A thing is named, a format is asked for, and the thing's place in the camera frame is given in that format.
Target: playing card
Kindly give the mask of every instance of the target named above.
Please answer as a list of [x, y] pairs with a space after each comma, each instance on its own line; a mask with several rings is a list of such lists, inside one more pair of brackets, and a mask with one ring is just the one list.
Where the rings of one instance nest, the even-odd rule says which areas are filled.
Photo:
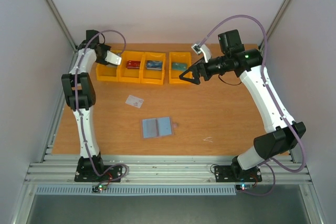
[[129, 95], [125, 103], [140, 108], [143, 103], [143, 99]]

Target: ventilation grille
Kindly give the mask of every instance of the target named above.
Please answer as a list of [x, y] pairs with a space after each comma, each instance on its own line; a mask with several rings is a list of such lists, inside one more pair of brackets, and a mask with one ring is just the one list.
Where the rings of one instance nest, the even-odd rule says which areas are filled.
[[92, 186], [86, 185], [39, 185], [39, 195], [109, 195], [109, 196], [145, 196], [145, 195], [236, 195], [232, 185], [220, 186], [109, 186], [105, 191], [95, 193]]

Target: purple hose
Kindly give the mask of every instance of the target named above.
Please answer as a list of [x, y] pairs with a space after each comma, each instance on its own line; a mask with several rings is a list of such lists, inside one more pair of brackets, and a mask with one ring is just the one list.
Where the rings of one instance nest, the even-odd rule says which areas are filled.
[[274, 162], [276, 162], [279, 166], [281, 166], [283, 169], [289, 171], [289, 172], [292, 172], [292, 173], [298, 173], [300, 171], [302, 171], [304, 169], [304, 167], [306, 166], [306, 151], [304, 149], [304, 146], [303, 146], [303, 143], [299, 137], [299, 135], [296, 133], [296, 131], [294, 130], [294, 128], [292, 127], [292, 125], [288, 122], [288, 120], [286, 118], [284, 118], [284, 113], [279, 105], [279, 103], [277, 102], [277, 99], [275, 98], [271, 88], [269, 87], [269, 85], [267, 84], [267, 81], [266, 81], [266, 78], [265, 78], [265, 74], [264, 74], [264, 68], [265, 68], [265, 63], [266, 63], [266, 57], [267, 57], [267, 35], [266, 35], [266, 31], [263, 27], [263, 25], [255, 18], [251, 17], [251, 16], [248, 16], [248, 15], [235, 15], [235, 16], [231, 16], [231, 17], [228, 17], [226, 18], [225, 20], [223, 20], [222, 22], [220, 22], [217, 26], [214, 27], [214, 29], [212, 29], [210, 31], [210, 33], [208, 33], [208, 35], [201, 41], [201, 43], [198, 44], [199, 47], [201, 47], [208, 39], [209, 37], [211, 36], [211, 34], [218, 28], [220, 27], [222, 24], [224, 24], [225, 22], [231, 20], [231, 19], [234, 19], [234, 18], [248, 18], [248, 19], [251, 19], [253, 20], [255, 23], [258, 24], [258, 26], [260, 27], [261, 31], [262, 31], [262, 35], [264, 37], [264, 55], [263, 55], [263, 61], [262, 61], [262, 64], [261, 64], [261, 78], [263, 79], [263, 82], [265, 84], [265, 87], [269, 93], [269, 95], [271, 96], [273, 102], [274, 102], [274, 105], [276, 106], [279, 114], [281, 115], [282, 119], [284, 120], [284, 122], [287, 124], [288, 128], [290, 129], [290, 131], [293, 133], [293, 136], [295, 137], [295, 139], [298, 141], [299, 143], [299, 146], [301, 148], [301, 151], [302, 151], [302, 164], [301, 166], [296, 169], [296, 170], [293, 170], [293, 169], [290, 169], [286, 166], [284, 166], [282, 163], [280, 163], [279, 161], [277, 161], [275, 158], [271, 158]]
[[121, 179], [121, 178], [123, 178], [124, 176], [126, 176], [127, 173], [128, 173], [128, 171], [129, 171], [129, 167], [128, 167], [127, 165], [125, 165], [125, 164], [114, 164], [114, 165], [111, 165], [109, 168], [107, 168], [102, 174], [99, 174], [99, 173], [98, 173], [98, 171], [97, 171], [97, 169], [96, 169], [96, 167], [95, 167], [95, 165], [94, 165], [94, 163], [93, 163], [92, 156], [91, 156], [91, 154], [90, 154], [90, 150], [89, 150], [89, 146], [88, 146], [88, 141], [86, 140], [86, 137], [85, 137], [85, 133], [84, 133], [84, 125], [83, 125], [83, 117], [82, 117], [83, 114], [82, 114], [82, 112], [80, 112], [80, 110], [78, 109], [78, 108], [79, 108], [79, 102], [78, 102], [78, 71], [79, 71], [80, 64], [81, 64], [82, 61], [83, 61], [83, 58], [84, 58], [85, 53], [86, 53], [86, 50], [88, 49], [90, 43], [91, 43], [96, 37], [98, 37], [99, 35], [101, 35], [101, 34], [103, 34], [103, 33], [106, 33], [106, 32], [113, 32], [113, 33], [117, 33], [117, 34], [119, 34], [119, 35], [122, 37], [122, 39], [124, 40], [124, 47], [123, 47], [122, 51], [120, 52], [120, 55], [125, 51], [125, 48], [126, 48], [126, 39], [125, 39], [125, 37], [124, 37], [120, 32], [118, 32], [118, 31], [116, 31], [116, 30], [104, 30], [104, 31], [100, 31], [99, 33], [97, 33], [96, 35], [94, 35], [94, 36], [87, 42], [87, 44], [86, 44], [85, 47], [84, 47], [83, 54], [80, 56], [79, 61], [78, 61], [78, 64], [77, 64], [77, 66], [76, 66], [77, 69], [76, 69], [76, 72], [75, 72], [75, 103], [76, 103], [76, 110], [77, 110], [77, 112], [78, 112], [79, 115], [80, 115], [80, 128], [81, 128], [81, 132], [82, 132], [82, 136], [83, 136], [83, 142], [84, 142], [85, 149], [86, 149], [86, 151], [87, 151], [87, 153], [88, 153], [88, 156], [89, 156], [89, 159], [90, 159], [90, 163], [91, 163], [91, 165], [92, 165], [92, 168], [93, 168], [95, 174], [96, 174], [97, 176], [101, 177], [101, 176], [103, 176], [105, 173], [107, 173], [111, 168], [113, 168], [113, 167], [115, 167], [115, 166], [117, 166], [117, 165], [120, 165], [120, 166], [122, 166], [122, 167], [125, 168], [125, 172], [124, 172], [124, 174], [122, 174], [122, 175], [121, 175], [120, 177], [118, 177], [118, 178], [114, 178], [114, 179], [111, 180], [111, 181], [115, 181], [115, 180], [117, 180], [117, 179]]
[[270, 170], [272, 172], [272, 175], [273, 175], [273, 185], [272, 185], [272, 188], [270, 189], [270, 191], [268, 191], [267, 193], [264, 193], [264, 194], [255, 194], [255, 193], [251, 193], [249, 191], [243, 191], [243, 190], [241, 190], [242, 193], [248, 194], [248, 195], [252, 195], [252, 196], [268, 196], [268, 195], [270, 195], [273, 192], [274, 187], [275, 187], [275, 173], [274, 173], [274, 170], [272, 169], [272, 167], [269, 164], [265, 163], [264, 165], [267, 165], [268, 168], [270, 168]]

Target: purple cable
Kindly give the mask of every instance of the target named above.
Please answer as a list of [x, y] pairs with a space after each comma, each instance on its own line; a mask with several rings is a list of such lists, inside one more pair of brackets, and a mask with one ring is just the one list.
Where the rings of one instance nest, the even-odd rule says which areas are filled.
[[272, 172], [272, 175], [273, 175], [273, 185], [272, 185], [272, 188], [270, 189], [270, 191], [268, 191], [267, 193], [264, 193], [264, 194], [255, 194], [255, 193], [251, 193], [249, 191], [240, 190], [242, 193], [252, 195], [252, 196], [268, 196], [273, 192], [274, 187], [275, 187], [275, 173], [274, 173], [274, 170], [272, 169], [272, 167], [270, 167], [269, 164], [264, 164], [264, 165], [267, 165], [268, 168], [270, 168], [270, 170]]
[[304, 167], [306, 166], [306, 151], [304, 149], [304, 146], [303, 146], [303, 143], [299, 137], [299, 135], [296, 133], [296, 131], [294, 130], [294, 128], [292, 127], [292, 125], [288, 122], [288, 120], [286, 118], [284, 118], [284, 113], [279, 105], [279, 103], [277, 102], [277, 99], [275, 98], [271, 88], [269, 87], [269, 85], [267, 84], [267, 80], [265, 78], [265, 74], [264, 74], [264, 68], [265, 68], [265, 63], [266, 63], [266, 57], [267, 57], [267, 35], [266, 35], [266, 31], [263, 27], [263, 25], [255, 18], [251, 17], [251, 16], [248, 16], [248, 15], [235, 15], [235, 16], [231, 16], [231, 17], [228, 17], [226, 18], [225, 20], [223, 20], [222, 22], [220, 22], [217, 26], [214, 27], [214, 29], [212, 29], [210, 31], [210, 33], [208, 33], [208, 35], [201, 41], [201, 43], [198, 44], [199, 47], [201, 47], [208, 39], [209, 37], [211, 36], [211, 34], [218, 28], [220, 27], [222, 24], [224, 24], [225, 22], [231, 20], [231, 19], [234, 19], [234, 18], [248, 18], [248, 19], [251, 19], [253, 20], [255, 23], [258, 24], [258, 26], [260, 27], [261, 31], [262, 31], [262, 35], [264, 37], [264, 55], [263, 55], [263, 61], [262, 61], [262, 64], [261, 64], [261, 71], [260, 71], [260, 74], [261, 74], [261, 78], [263, 79], [263, 82], [265, 84], [265, 87], [269, 93], [269, 95], [271, 96], [272, 100], [273, 100], [273, 103], [274, 105], [276, 106], [280, 116], [282, 117], [282, 119], [284, 120], [284, 122], [287, 124], [288, 128], [290, 129], [290, 131], [293, 133], [293, 136], [295, 137], [295, 139], [298, 141], [299, 145], [300, 145], [300, 148], [301, 148], [301, 151], [302, 151], [302, 164], [301, 166], [296, 169], [296, 170], [293, 170], [293, 169], [290, 169], [286, 166], [284, 166], [282, 163], [280, 163], [278, 160], [276, 160], [275, 158], [271, 158], [271, 160], [273, 160], [274, 162], [276, 162], [279, 166], [281, 166], [283, 169], [289, 171], [289, 172], [292, 172], [292, 173], [298, 173], [300, 171], [302, 171], [304, 169]]
[[76, 110], [77, 112], [79, 113], [80, 115], [80, 128], [81, 128], [81, 132], [82, 132], [82, 136], [83, 136], [83, 142], [84, 142], [84, 145], [85, 145], [85, 149], [88, 153], [88, 156], [89, 156], [89, 159], [90, 159], [90, 163], [92, 165], [92, 168], [95, 172], [95, 174], [99, 177], [103, 176], [105, 173], [107, 173], [111, 168], [117, 166], [117, 165], [120, 165], [122, 167], [125, 168], [125, 172], [124, 174], [122, 174], [120, 177], [118, 178], [115, 178], [115, 179], [112, 179], [111, 181], [115, 181], [117, 179], [121, 179], [123, 178], [124, 176], [127, 175], [128, 171], [129, 171], [129, 167], [125, 164], [114, 164], [114, 165], [111, 165], [110, 167], [108, 167], [102, 174], [99, 174], [94, 163], [93, 163], [93, 160], [92, 160], [92, 156], [90, 154], [90, 150], [89, 150], [89, 146], [88, 146], [88, 141], [86, 140], [86, 137], [85, 137], [85, 133], [84, 133], [84, 124], [83, 124], [83, 114], [80, 112], [80, 110], [78, 109], [79, 108], [79, 102], [78, 102], [78, 71], [79, 71], [79, 67], [80, 67], [80, 64], [82, 63], [83, 61], [83, 58], [85, 56], [85, 53], [86, 53], [86, 50], [88, 49], [90, 43], [96, 38], [98, 37], [99, 35], [103, 34], [103, 33], [107, 33], [107, 32], [113, 32], [113, 33], [117, 33], [119, 34], [122, 39], [124, 40], [124, 47], [122, 49], [122, 51], [120, 52], [120, 55], [125, 51], [125, 48], [126, 48], [126, 39], [125, 37], [118, 31], [116, 30], [104, 30], [104, 31], [100, 31], [99, 33], [97, 33], [96, 35], [94, 35], [88, 42], [87, 44], [85, 45], [84, 47], [84, 51], [83, 51], [83, 54], [80, 56], [79, 58], [79, 61], [78, 61], [78, 64], [77, 64], [77, 69], [76, 69], [76, 72], [75, 72], [75, 103], [76, 103]]

